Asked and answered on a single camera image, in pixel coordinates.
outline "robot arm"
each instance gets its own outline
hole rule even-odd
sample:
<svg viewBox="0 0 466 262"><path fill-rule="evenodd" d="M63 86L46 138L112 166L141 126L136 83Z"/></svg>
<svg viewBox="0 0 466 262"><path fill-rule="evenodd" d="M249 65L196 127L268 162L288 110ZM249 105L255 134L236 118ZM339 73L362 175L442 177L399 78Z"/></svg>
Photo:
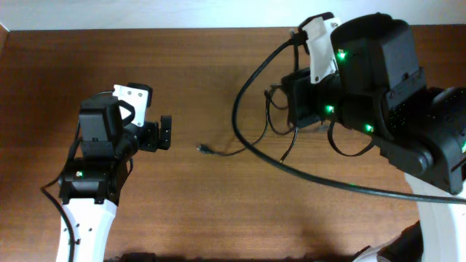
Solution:
<svg viewBox="0 0 466 262"><path fill-rule="evenodd" d="M299 26L299 35L254 72L234 103L235 135L255 155L297 177L350 191L422 201L418 204L420 223L386 245L367 249L356 261L465 261L466 88L427 88L406 22L375 14L342 25L334 22L332 27L332 19L333 15L325 13L306 20ZM244 139L236 120L241 97L277 53L297 43L305 44L308 54L315 56L309 68L282 79L288 121L303 128L330 120L331 127L339 123L371 136L367 148L379 147L381 156L404 171L414 194L309 175L275 161ZM332 128L328 137L343 154L333 143Z"/></svg>
<svg viewBox="0 0 466 262"><path fill-rule="evenodd" d="M83 157L75 158L77 147L72 149L59 180L59 197L71 229L62 218L57 262L68 261L72 245L73 262L103 261L120 192L133 170L132 157L138 150L170 147L171 116L162 116L160 128L157 122L145 121L152 88L129 83L114 89L113 96L95 95L81 104ZM68 230L74 233L71 241Z"/></svg>

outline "green led light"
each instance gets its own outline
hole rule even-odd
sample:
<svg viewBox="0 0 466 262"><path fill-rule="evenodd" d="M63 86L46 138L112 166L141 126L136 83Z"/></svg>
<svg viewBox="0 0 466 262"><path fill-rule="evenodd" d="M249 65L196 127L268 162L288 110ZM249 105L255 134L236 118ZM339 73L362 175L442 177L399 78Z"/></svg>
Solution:
<svg viewBox="0 0 466 262"><path fill-rule="evenodd" d="M338 57L340 57L340 60L343 60L346 56L347 53L344 50L338 49Z"/></svg>
<svg viewBox="0 0 466 262"><path fill-rule="evenodd" d="M326 106L325 110L327 113L333 113L335 111L335 108L333 106Z"/></svg>
<svg viewBox="0 0 466 262"><path fill-rule="evenodd" d="M369 125L369 124L367 124L367 125L366 125L366 131L367 131L367 132L373 132L373 131L374 131L374 127L371 126L371 125Z"/></svg>

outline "cable connector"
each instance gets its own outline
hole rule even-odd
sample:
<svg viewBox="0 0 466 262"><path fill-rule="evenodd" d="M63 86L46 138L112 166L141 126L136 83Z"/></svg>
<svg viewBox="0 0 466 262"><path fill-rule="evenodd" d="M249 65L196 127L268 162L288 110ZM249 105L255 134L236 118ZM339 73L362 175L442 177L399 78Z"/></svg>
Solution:
<svg viewBox="0 0 466 262"><path fill-rule="evenodd" d="M307 33L306 31L299 31L298 33L292 33L291 38L288 40L290 45L301 46L306 44Z"/></svg>
<svg viewBox="0 0 466 262"><path fill-rule="evenodd" d="M215 151L205 144L197 145L196 149L203 154L215 154Z"/></svg>

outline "white bracket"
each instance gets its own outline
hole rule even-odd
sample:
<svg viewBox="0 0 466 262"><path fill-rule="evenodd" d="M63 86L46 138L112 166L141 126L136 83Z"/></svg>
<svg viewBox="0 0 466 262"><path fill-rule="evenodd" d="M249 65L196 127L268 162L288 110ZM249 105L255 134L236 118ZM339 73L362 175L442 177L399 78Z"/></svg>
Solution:
<svg viewBox="0 0 466 262"><path fill-rule="evenodd" d="M319 83L337 69L330 35L340 25L340 18L324 20L322 17L316 17L303 26L303 31L307 32L306 44L311 57L312 84Z"/></svg>
<svg viewBox="0 0 466 262"><path fill-rule="evenodd" d="M118 100L123 100L134 107L135 110L135 117L131 121L132 124L135 124L138 127L142 127L144 125L144 119L146 117L146 108L147 108L147 100L149 98L149 92L147 90L140 90L138 88L132 87L125 87L122 85L115 84L114 85L115 91L113 92L113 96L118 97ZM122 115L122 119L125 119L127 116L131 115L131 113L123 107L119 107L120 114Z"/></svg>
<svg viewBox="0 0 466 262"><path fill-rule="evenodd" d="M405 174L405 179L415 194L466 198L466 182L463 191L452 196L412 175ZM424 242L422 262L466 261L466 205L418 202L417 208Z"/></svg>
<svg viewBox="0 0 466 262"><path fill-rule="evenodd" d="M111 223L117 213L117 206L108 200L94 204L94 199L70 199L62 205L74 232L73 262L102 262ZM56 262L68 261L70 237L65 221L61 219L60 246Z"/></svg>

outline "wooden table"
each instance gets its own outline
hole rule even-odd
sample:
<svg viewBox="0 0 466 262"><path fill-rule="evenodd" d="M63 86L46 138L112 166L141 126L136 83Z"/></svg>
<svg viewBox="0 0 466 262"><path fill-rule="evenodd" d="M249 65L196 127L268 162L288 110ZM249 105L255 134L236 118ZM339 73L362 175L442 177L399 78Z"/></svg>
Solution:
<svg viewBox="0 0 466 262"><path fill-rule="evenodd" d="M465 32L463 25L414 28L430 86L466 84ZM128 82L154 88L147 119L171 114L173 140L169 151L135 156L106 258L134 251L188 258L353 254L417 221L413 202L308 183L248 151L223 158L195 149L199 142L241 148L230 123L233 101L287 38L288 28L11 32L0 58L0 261L55 259L60 216L39 187L63 167L81 100ZM302 52L301 67L308 62ZM289 49L247 93L240 126L248 139L264 126L264 88L292 67ZM285 114L272 114L285 129L278 124ZM368 142L342 127L336 140L348 152ZM259 148L279 158L290 141L269 133ZM286 162L327 178L409 191L378 150L345 159L318 125L299 133Z"/></svg>

